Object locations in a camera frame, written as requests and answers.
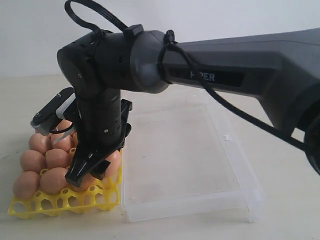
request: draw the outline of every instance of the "yellow egg tray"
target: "yellow egg tray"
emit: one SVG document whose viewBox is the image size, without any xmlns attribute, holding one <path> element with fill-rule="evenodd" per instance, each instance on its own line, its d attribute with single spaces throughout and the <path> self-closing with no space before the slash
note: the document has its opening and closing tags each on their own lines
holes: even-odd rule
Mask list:
<svg viewBox="0 0 320 240">
<path fill-rule="evenodd" d="M 80 214 L 94 208 L 109 211 L 120 204 L 118 185 L 121 182 L 122 167 L 114 176 L 104 180 L 97 179 L 86 191 L 75 192 L 66 187 L 57 195 L 46 194 L 39 190 L 30 200 L 13 197 L 8 214 L 21 219 L 32 219 L 39 214 L 54 217 L 66 211 Z"/>
</svg>

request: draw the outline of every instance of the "white table surface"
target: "white table surface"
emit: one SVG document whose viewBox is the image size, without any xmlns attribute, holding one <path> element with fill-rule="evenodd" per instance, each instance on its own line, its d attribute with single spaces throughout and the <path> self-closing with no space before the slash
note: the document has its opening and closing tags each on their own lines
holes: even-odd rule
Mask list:
<svg viewBox="0 0 320 240">
<path fill-rule="evenodd" d="M 62 88 L 62 76 L 0 79 L 0 239 L 237 239 L 320 240 L 320 176 L 303 152 L 230 114 L 238 140 L 265 194 L 257 223 L 247 223 L 241 210 L 225 210 L 127 223 L 117 207 L 110 212 L 45 217 L 5 218 L 19 157 L 33 133 L 29 122 Z M 238 107 L 269 123 L 259 103 L 223 94 Z"/>
</svg>

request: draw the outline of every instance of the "transparent plastic box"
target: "transparent plastic box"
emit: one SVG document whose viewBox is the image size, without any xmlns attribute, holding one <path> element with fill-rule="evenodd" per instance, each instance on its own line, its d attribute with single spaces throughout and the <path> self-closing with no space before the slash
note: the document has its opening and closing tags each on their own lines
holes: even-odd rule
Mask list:
<svg viewBox="0 0 320 240">
<path fill-rule="evenodd" d="M 130 222 L 239 207 L 257 220 L 263 193 L 219 103 L 177 85 L 122 97 L 133 101 L 121 196 Z"/>
</svg>

